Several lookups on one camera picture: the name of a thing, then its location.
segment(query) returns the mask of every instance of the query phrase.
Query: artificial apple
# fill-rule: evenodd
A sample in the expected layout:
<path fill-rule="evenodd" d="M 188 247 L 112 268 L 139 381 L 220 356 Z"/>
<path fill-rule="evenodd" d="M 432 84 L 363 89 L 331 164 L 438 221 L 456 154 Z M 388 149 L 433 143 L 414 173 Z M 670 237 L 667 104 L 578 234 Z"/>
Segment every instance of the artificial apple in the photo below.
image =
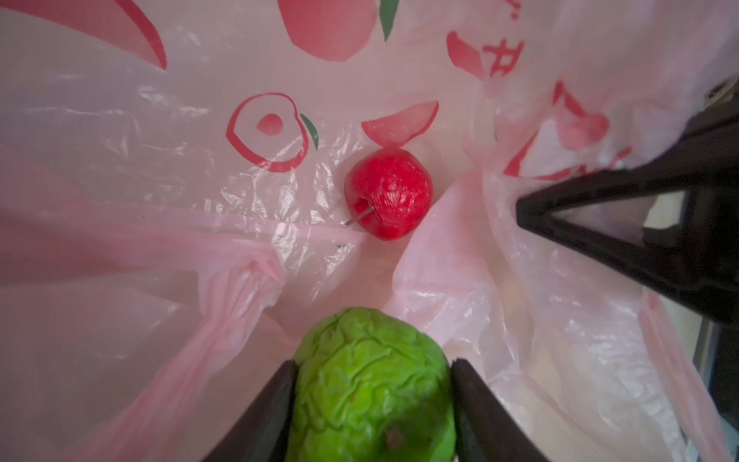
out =
<path fill-rule="evenodd" d="M 413 231 L 431 208 L 433 195 L 429 173 L 399 148 L 380 149 L 360 160 L 344 182 L 353 219 L 382 240 Z"/>

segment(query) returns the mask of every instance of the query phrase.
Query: red apple print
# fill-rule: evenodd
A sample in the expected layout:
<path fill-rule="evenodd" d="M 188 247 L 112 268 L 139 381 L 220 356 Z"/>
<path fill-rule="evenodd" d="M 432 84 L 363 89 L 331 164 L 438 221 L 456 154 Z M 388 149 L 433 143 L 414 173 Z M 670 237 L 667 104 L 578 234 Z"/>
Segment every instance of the red apple print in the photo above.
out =
<path fill-rule="evenodd" d="M 167 68 L 157 29 L 132 0 L 0 0 L 0 7 L 70 27 Z"/>
<path fill-rule="evenodd" d="M 370 40 L 375 0 L 277 0 L 293 44 L 326 61 L 346 61 Z"/>
<path fill-rule="evenodd" d="M 292 98 L 283 93 L 262 93 L 238 105 L 228 121 L 226 139 L 254 165 L 283 173 L 296 169 L 305 159 L 308 132 L 317 149 L 319 134 L 313 123 L 298 113 Z"/>
<path fill-rule="evenodd" d="M 608 117 L 588 112 L 558 82 L 552 99 L 553 117 L 542 122 L 503 172 L 512 177 L 559 181 L 575 173 L 614 169 L 632 149 L 612 137 Z"/>
<path fill-rule="evenodd" d="M 403 237 L 431 208 L 434 188 L 426 169 L 413 155 L 385 148 L 360 160 L 344 183 L 352 217 L 382 240 Z"/>
<path fill-rule="evenodd" d="M 475 77 L 483 78 L 483 57 L 477 49 L 468 44 L 452 30 L 446 36 L 446 51 L 452 64 L 464 69 Z"/>
<path fill-rule="evenodd" d="M 267 136 L 277 136 L 282 131 L 282 118 L 277 114 L 267 114 L 256 125 L 256 129 Z"/>
<path fill-rule="evenodd" d="M 601 112 L 590 114 L 565 88 L 562 82 L 554 87 L 552 104 L 562 100 L 555 114 L 556 130 L 559 142 L 566 149 L 581 151 L 600 143 L 608 133 L 610 122 Z"/>
<path fill-rule="evenodd" d="M 429 129 L 439 112 L 439 102 L 416 104 L 386 117 L 362 122 L 370 140 L 384 148 L 398 148 Z"/>

